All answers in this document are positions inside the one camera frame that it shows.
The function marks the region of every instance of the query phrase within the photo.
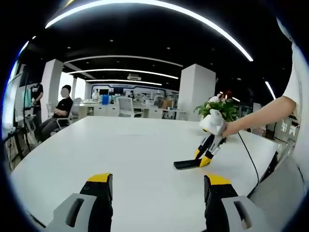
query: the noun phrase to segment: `white table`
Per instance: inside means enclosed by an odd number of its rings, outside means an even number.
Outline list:
[[[13,186],[24,207],[47,225],[53,210],[89,177],[111,172],[112,232],[202,231],[205,171],[231,179],[239,195],[257,181],[237,135],[209,167],[176,170],[173,162],[193,159],[204,135],[197,122],[89,116],[31,151],[13,171]],[[277,145],[246,131],[241,135],[262,177]]]

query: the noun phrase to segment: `human hand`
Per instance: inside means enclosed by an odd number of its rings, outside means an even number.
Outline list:
[[[227,137],[228,135],[231,135],[231,134],[236,134],[237,132],[239,131],[239,127],[237,125],[237,122],[234,121],[234,122],[228,122],[226,124],[226,128],[225,130],[222,132],[222,137],[225,138]]]

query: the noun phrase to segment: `window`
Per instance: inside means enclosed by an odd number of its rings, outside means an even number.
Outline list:
[[[71,86],[71,88],[73,88],[73,75],[62,72],[61,77],[60,77],[60,82],[59,82],[58,101],[61,101],[63,99],[60,92],[61,92],[62,87],[65,85],[69,85]]]
[[[86,81],[82,78],[77,78],[74,98],[85,99]]]

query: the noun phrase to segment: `potted plant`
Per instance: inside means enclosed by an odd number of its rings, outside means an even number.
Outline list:
[[[205,118],[210,114],[210,109],[219,110],[222,117],[227,122],[235,121],[237,118],[237,106],[234,105],[232,99],[220,101],[219,96],[214,96],[205,102],[203,105],[199,105],[194,109],[194,112],[198,110],[198,115]]]

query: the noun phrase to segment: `blue container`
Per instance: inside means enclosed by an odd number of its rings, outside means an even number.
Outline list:
[[[102,105],[107,105],[108,104],[108,95],[103,95],[102,97]]]

